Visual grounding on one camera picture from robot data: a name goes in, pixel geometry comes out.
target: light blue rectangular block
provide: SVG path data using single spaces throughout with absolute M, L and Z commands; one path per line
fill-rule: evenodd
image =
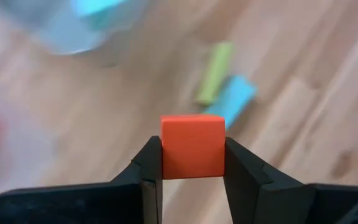
M 204 113 L 222 116 L 226 129 L 230 128 L 241 111 L 255 97 L 256 86 L 248 82 L 243 76 L 231 77 L 220 91 L 215 101 Z
M 80 16 L 92 16 L 125 0 L 71 0 L 76 13 Z

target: orange cube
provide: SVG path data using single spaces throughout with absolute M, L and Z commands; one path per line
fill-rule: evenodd
M 223 176 L 225 139 L 222 117 L 207 114 L 162 116 L 163 178 Z

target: clear container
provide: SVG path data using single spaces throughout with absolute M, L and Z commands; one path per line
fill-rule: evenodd
M 103 2 L 99 10 L 87 6 Z M 118 62 L 149 0 L 0 0 L 0 11 L 18 22 L 53 54 L 101 56 Z

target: clamp jaw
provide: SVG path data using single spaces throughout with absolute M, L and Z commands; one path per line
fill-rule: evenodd
M 234 224 L 356 223 L 358 187 L 291 178 L 226 138 L 224 185 Z M 149 139 L 111 182 L 11 190 L 0 223 L 162 223 L 162 143 Z

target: wooden floor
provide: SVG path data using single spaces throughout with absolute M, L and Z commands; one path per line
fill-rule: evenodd
M 259 88 L 229 130 L 303 182 L 358 184 L 358 0 L 155 0 L 118 67 L 49 55 L 0 17 L 0 94 L 58 139 L 45 185 L 111 180 L 159 115 L 197 113 L 208 50 Z M 164 183 L 165 223 L 229 223 L 220 179 Z

